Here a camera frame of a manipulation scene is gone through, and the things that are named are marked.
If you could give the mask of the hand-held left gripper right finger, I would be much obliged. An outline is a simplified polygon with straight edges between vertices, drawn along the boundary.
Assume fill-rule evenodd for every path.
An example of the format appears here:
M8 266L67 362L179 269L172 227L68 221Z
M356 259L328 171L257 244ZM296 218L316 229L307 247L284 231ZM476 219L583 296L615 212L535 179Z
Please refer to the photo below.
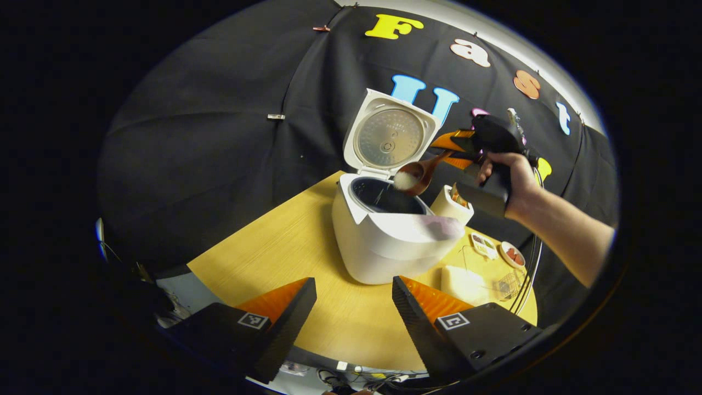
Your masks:
M406 276L393 277L392 294L429 377L441 384L499 364L542 334L498 303L474 307Z

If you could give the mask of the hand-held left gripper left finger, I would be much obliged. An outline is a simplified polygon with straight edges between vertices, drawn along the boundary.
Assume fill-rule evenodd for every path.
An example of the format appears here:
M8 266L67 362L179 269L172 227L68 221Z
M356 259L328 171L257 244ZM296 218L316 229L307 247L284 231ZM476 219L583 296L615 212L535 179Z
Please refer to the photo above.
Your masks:
M235 307L211 303L165 329L165 336L223 375L268 384L286 360L316 298L314 278L301 278Z

